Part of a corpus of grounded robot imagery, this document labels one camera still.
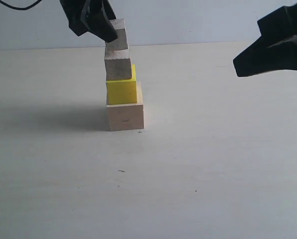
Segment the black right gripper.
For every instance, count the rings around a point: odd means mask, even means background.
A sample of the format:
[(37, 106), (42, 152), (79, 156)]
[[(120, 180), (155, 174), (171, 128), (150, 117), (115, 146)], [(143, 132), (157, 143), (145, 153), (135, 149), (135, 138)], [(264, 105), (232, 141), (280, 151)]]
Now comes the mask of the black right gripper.
[(297, 3), (278, 8), (257, 24), (261, 37), (233, 59), (237, 76), (297, 71)]

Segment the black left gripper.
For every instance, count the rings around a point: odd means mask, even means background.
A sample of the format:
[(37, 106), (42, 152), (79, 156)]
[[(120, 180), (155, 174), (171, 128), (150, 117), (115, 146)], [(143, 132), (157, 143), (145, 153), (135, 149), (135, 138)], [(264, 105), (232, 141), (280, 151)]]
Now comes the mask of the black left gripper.
[(115, 13), (107, 0), (62, 0), (61, 7), (67, 17), (69, 28), (77, 36), (87, 32), (109, 43), (118, 38), (111, 24)]

